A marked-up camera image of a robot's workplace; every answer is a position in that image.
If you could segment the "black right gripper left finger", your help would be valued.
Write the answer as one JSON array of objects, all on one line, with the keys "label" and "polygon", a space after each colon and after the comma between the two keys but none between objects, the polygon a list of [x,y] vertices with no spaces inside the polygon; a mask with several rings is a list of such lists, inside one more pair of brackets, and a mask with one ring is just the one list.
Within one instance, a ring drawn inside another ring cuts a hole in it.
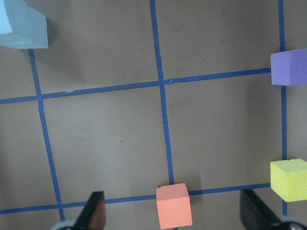
[{"label": "black right gripper left finger", "polygon": [[75,230],[103,230],[106,224],[106,204],[103,191],[92,192],[76,222]]}]

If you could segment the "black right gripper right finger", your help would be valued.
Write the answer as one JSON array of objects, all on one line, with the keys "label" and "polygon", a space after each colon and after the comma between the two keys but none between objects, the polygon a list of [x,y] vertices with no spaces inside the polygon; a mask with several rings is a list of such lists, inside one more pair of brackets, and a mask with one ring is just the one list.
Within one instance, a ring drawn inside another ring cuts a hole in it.
[{"label": "black right gripper right finger", "polygon": [[240,191],[240,220],[246,230],[276,230],[281,220],[250,189]]}]

